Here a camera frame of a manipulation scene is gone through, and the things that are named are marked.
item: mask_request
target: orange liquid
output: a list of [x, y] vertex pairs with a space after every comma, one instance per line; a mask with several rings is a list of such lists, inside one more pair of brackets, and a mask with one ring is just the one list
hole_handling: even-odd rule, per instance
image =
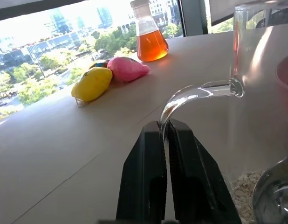
[[169, 46], [159, 30], [137, 36], [138, 58], [143, 62], [158, 60], [168, 54]]

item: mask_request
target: red cup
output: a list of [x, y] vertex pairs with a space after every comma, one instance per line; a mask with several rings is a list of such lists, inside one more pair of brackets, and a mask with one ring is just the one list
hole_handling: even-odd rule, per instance
[[276, 82], [281, 101], [288, 113], [288, 57], [282, 60], [276, 69]]

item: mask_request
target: tabletop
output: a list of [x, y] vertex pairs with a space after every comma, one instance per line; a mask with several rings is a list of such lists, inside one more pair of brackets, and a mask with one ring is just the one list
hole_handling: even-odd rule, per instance
[[[142, 127], [159, 119], [166, 101], [179, 89], [230, 76], [232, 32], [168, 43], [169, 55], [147, 63], [148, 76], [112, 86], [83, 108], [76, 106], [67, 88], [1, 123], [0, 224], [115, 219], [123, 163]], [[190, 126], [223, 173], [240, 160], [229, 162], [230, 101], [198, 100], [173, 116]], [[263, 161], [270, 163], [288, 152], [271, 151]], [[267, 167], [258, 157], [249, 165]], [[174, 219], [170, 184], [165, 218]]]

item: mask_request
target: white table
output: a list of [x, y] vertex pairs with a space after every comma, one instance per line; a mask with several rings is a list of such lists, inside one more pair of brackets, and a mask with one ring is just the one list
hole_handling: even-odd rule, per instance
[[[233, 33], [168, 41], [170, 54], [149, 63], [150, 75], [113, 86], [78, 108], [64, 89], [0, 125], [0, 224], [93, 224], [115, 219], [123, 163], [142, 127], [158, 120], [167, 99], [189, 84], [227, 80]], [[213, 98], [180, 108], [223, 172], [229, 100]], [[271, 153], [281, 159], [287, 149]], [[255, 158], [252, 168], [265, 163]], [[166, 219], [174, 219], [168, 184]]]

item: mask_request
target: glass flask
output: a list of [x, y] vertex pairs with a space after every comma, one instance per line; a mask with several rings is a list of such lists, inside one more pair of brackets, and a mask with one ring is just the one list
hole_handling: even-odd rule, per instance
[[[243, 207], [252, 211], [249, 220], [241, 220], [288, 223], [288, 0], [238, 5], [233, 26], [231, 79], [179, 90], [164, 107], [159, 126], [165, 141], [166, 124], [180, 106], [230, 96], [227, 185], [247, 172], [263, 172], [253, 196], [237, 206], [240, 216]], [[232, 187], [237, 200], [241, 196]]]
[[135, 0], [130, 5], [136, 17], [138, 58], [143, 62], [151, 62], [166, 56], [169, 46], [155, 24], [148, 0]]

